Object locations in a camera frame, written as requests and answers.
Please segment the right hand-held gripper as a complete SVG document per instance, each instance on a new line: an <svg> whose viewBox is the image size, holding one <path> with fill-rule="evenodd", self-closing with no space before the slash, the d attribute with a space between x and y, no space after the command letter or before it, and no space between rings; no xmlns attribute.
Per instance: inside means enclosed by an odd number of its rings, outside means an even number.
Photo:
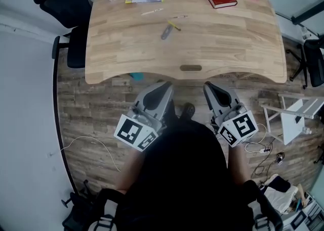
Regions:
<svg viewBox="0 0 324 231"><path fill-rule="evenodd" d="M204 95L209 109L214 113L212 126L230 147L247 141L259 131L252 112L239 102L233 90L207 81Z"/></svg>

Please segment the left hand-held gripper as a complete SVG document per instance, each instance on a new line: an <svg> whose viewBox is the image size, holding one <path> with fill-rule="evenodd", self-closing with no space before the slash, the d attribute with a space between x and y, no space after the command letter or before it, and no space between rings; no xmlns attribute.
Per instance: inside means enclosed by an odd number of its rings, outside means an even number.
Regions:
<svg viewBox="0 0 324 231"><path fill-rule="evenodd" d="M165 129L162 121L174 95L171 82L158 81L141 91L127 114L122 114L114 137L143 152ZM152 110L152 116L142 110Z"/></svg>

